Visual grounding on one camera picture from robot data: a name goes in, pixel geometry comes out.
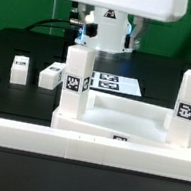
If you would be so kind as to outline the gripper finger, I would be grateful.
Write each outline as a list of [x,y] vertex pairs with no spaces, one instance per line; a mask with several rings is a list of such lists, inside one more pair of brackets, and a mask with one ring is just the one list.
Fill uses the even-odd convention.
[[89,36],[90,38],[96,36],[99,26],[95,22],[95,7],[79,3],[77,8],[79,11],[79,17],[81,18],[80,21],[83,24],[82,32],[84,35]]
[[135,51],[138,48],[140,48],[140,42],[142,36],[144,36],[145,33],[148,31],[148,25],[149,25],[149,20],[147,18],[137,17],[137,16],[133,18],[133,23],[131,24],[133,30],[129,35],[130,36],[130,41],[128,46],[129,49]]

